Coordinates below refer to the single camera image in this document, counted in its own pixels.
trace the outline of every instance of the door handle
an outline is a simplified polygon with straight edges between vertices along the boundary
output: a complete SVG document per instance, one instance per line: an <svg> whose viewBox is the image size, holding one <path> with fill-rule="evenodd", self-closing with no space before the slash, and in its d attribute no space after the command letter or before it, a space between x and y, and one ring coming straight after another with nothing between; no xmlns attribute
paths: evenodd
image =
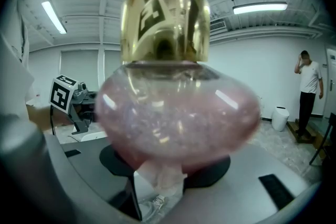
<svg viewBox="0 0 336 224"><path fill-rule="evenodd" d="M330 79L330 91L332 91L332 86L333 84L335 84L334 82L332 82L332 79Z"/></svg>

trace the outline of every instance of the black hair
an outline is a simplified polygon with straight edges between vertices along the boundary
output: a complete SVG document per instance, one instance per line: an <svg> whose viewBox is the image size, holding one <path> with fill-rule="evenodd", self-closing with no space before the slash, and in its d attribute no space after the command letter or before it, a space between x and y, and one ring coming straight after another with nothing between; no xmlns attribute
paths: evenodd
<svg viewBox="0 0 336 224"><path fill-rule="evenodd" d="M303 50L302 53L301 53L301 56L303 56L303 55L309 55L309 53L306 50Z"/></svg>

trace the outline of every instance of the tube light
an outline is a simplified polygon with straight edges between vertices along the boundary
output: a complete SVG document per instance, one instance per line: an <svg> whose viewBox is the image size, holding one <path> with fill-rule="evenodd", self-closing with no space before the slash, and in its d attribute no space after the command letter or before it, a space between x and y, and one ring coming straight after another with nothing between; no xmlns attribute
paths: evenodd
<svg viewBox="0 0 336 224"><path fill-rule="evenodd" d="M61 35L64 35L67 33L66 29L64 28L63 24L60 22L58 16L56 15L53 6L51 5L50 1L44 1L42 2L42 7L46 11L47 15L49 16L52 23L55 25L57 30Z"/></svg>
<svg viewBox="0 0 336 224"><path fill-rule="evenodd" d="M247 12L262 12L265 10L286 10L286 2L261 2L248 5L241 5L233 7L234 14L241 14Z"/></svg>

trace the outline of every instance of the gold bottle cap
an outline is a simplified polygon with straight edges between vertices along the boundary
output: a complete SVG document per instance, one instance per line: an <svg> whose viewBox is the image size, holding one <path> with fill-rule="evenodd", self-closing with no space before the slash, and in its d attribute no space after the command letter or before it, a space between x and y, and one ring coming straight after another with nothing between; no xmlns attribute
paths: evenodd
<svg viewBox="0 0 336 224"><path fill-rule="evenodd" d="M209 33L207 0L125 0L122 60L207 61Z"/></svg>

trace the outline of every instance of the perfume bottle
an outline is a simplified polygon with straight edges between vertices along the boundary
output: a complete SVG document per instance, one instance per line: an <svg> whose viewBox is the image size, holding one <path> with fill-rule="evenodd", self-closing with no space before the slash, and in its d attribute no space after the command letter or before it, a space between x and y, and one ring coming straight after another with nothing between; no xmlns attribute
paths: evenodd
<svg viewBox="0 0 336 224"><path fill-rule="evenodd" d="M147 161L192 174L246 142L257 96L197 63L209 47L207 0L125 0L122 60L97 97L113 148L137 170Z"/></svg>

